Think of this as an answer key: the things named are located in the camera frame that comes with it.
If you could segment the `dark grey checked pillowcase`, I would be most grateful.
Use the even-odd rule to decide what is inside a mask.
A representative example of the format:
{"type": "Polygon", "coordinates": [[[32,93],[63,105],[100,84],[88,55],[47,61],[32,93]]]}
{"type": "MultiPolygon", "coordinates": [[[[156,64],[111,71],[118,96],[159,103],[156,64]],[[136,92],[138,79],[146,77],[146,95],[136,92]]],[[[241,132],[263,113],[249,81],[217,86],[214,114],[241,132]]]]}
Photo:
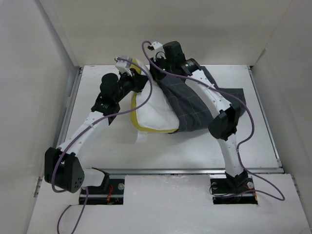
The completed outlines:
{"type": "Polygon", "coordinates": [[[193,132],[209,128],[214,119],[209,108],[184,79],[168,76],[153,66],[150,67],[150,72],[154,80],[162,78],[156,82],[179,120],[177,132],[193,132]]]}

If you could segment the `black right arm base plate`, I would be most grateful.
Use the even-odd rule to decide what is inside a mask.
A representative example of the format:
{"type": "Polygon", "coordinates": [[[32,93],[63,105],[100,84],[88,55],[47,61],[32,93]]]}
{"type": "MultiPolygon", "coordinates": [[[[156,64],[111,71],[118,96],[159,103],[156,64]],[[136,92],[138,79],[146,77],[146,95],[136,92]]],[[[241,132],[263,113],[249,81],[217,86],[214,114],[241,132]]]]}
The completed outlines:
{"type": "Polygon", "coordinates": [[[210,183],[209,192],[214,205],[258,204],[251,176],[244,182],[234,185],[224,175],[212,175],[210,183]]]}

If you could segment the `white pillow with yellow edge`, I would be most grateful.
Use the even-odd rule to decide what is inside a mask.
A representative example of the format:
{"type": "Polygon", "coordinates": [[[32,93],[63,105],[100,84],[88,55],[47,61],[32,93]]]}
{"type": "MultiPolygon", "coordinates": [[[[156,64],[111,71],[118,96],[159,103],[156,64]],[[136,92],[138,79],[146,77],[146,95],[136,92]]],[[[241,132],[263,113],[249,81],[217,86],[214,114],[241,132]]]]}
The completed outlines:
{"type": "Polygon", "coordinates": [[[146,81],[141,92],[133,93],[131,108],[146,100],[144,106],[130,113],[131,123],[137,130],[136,143],[146,142],[148,134],[168,134],[179,128],[178,117],[155,81],[146,81]]]}

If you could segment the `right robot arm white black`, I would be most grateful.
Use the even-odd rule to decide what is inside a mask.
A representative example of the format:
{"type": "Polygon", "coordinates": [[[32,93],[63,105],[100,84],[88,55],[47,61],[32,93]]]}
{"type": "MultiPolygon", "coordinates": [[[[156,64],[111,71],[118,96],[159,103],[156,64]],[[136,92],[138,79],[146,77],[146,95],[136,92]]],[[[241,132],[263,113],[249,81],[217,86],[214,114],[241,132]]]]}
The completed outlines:
{"type": "Polygon", "coordinates": [[[205,66],[186,59],[180,43],[151,42],[150,72],[178,117],[180,132],[208,129],[225,161],[226,187],[237,192],[250,180],[237,155],[236,132],[244,114],[243,89],[220,89],[205,66]]]}

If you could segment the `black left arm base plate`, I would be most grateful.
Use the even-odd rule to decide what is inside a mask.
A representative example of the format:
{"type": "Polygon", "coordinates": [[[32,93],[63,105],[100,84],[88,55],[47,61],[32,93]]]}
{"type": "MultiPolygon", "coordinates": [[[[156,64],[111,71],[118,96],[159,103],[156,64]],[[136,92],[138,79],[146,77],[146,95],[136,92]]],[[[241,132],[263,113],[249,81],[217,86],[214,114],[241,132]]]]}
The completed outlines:
{"type": "Polygon", "coordinates": [[[112,175],[108,185],[104,187],[89,186],[89,195],[86,197],[86,191],[80,190],[78,202],[83,205],[123,205],[124,202],[125,177],[112,175]]]}

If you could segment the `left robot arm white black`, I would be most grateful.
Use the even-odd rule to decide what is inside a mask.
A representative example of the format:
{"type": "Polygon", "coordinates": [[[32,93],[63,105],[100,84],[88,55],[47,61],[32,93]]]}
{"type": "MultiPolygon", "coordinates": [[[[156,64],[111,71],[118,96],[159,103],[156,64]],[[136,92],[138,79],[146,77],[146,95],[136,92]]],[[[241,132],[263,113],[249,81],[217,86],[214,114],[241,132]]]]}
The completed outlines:
{"type": "Polygon", "coordinates": [[[95,167],[84,169],[82,157],[116,116],[123,114],[119,102],[131,91],[141,92],[152,80],[150,72],[139,74],[134,69],[129,73],[108,73],[102,77],[100,93],[83,124],[61,145],[45,152],[44,179],[52,185],[54,192],[75,193],[91,186],[101,194],[109,189],[109,174],[95,167]]]}

